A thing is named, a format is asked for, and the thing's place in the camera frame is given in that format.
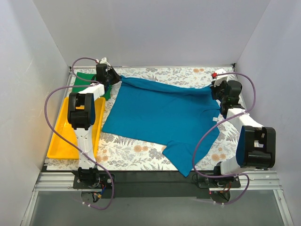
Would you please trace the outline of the blue t shirt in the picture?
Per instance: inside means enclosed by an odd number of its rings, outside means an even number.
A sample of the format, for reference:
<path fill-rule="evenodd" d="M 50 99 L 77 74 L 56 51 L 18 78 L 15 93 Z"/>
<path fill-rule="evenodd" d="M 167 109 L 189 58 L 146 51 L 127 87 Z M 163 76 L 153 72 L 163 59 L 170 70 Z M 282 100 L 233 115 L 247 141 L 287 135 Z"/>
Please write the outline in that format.
<path fill-rule="evenodd" d="M 181 88 L 122 77 L 103 132 L 164 145 L 163 155 L 186 177 L 218 138 L 219 114 L 208 86 Z"/>

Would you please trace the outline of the yellow plastic tray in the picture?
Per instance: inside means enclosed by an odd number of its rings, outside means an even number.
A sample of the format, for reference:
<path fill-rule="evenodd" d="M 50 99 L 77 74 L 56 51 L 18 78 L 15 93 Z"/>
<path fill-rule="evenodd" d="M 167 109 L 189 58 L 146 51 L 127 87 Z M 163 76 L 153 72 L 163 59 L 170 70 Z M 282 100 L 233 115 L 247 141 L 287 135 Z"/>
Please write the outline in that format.
<path fill-rule="evenodd" d="M 74 145 L 77 145 L 78 143 L 76 134 L 71 127 L 71 124 L 69 124 L 67 120 L 68 101 L 68 97 L 66 97 L 63 101 L 63 105 L 55 125 L 55 130 L 68 141 Z M 92 126 L 92 144 L 95 156 L 97 155 L 98 144 L 100 140 L 105 102 L 106 100 L 104 97 L 100 97 L 95 101 L 96 119 L 94 125 Z M 79 159 L 79 152 L 75 147 L 71 146 L 62 140 L 58 135 L 54 134 L 50 141 L 47 157 L 50 159 L 59 160 L 77 160 Z"/>

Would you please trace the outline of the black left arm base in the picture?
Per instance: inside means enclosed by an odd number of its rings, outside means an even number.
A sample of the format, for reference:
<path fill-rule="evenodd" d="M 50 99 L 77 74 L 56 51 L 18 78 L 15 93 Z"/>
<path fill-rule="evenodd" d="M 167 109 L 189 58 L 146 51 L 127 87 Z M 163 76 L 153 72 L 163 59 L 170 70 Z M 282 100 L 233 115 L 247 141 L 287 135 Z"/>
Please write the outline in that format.
<path fill-rule="evenodd" d="M 73 188 L 74 189 L 112 189 L 112 181 L 115 181 L 115 175 L 110 176 L 98 169 L 82 169 L 73 170 L 74 175 Z"/>

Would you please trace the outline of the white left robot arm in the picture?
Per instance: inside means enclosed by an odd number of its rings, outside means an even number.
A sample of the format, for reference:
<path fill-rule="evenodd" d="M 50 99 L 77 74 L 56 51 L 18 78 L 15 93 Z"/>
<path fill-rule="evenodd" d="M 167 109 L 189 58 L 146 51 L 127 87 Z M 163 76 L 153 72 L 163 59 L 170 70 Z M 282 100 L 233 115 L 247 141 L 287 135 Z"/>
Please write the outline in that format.
<path fill-rule="evenodd" d="M 92 128 L 96 121 L 95 101 L 105 95 L 111 85 L 118 83 L 120 76 L 109 63 L 98 63 L 94 80 L 96 84 L 80 92 L 72 92 L 68 99 L 67 119 L 81 150 L 79 171 L 97 168 L 92 140 Z"/>

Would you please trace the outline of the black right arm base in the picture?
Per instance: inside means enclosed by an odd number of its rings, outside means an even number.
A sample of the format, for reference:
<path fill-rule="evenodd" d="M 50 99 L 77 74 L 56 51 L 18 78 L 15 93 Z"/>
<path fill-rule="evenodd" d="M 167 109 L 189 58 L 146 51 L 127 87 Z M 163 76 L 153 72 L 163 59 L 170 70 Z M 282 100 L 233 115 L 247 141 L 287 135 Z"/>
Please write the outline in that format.
<path fill-rule="evenodd" d="M 194 182 L 198 188 L 211 188 L 215 187 L 218 191 L 217 194 L 229 194 L 231 188 L 240 188 L 241 183 L 238 177 L 226 177 L 226 178 L 208 178 L 202 177 L 199 174 L 192 176 L 192 182 Z"/>

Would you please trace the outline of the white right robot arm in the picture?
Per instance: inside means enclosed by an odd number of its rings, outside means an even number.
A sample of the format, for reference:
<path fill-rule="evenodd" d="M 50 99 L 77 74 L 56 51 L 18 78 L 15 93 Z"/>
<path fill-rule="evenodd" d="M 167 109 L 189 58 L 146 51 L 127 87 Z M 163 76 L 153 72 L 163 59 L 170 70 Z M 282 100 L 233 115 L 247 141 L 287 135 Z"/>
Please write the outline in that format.
<path fill-rule="evenodd" d="M 211 85 L 212 98 L 220 101 L 222 116 L 239 132 L 235 156 L 214 168 L 213 183 L 218 187 L 229 183 L 229 175 L 272 168 L 276 161 L 276 131 L 251 118 L 239 103 L 241 90 L 238 81 L 213 81 Z"/>

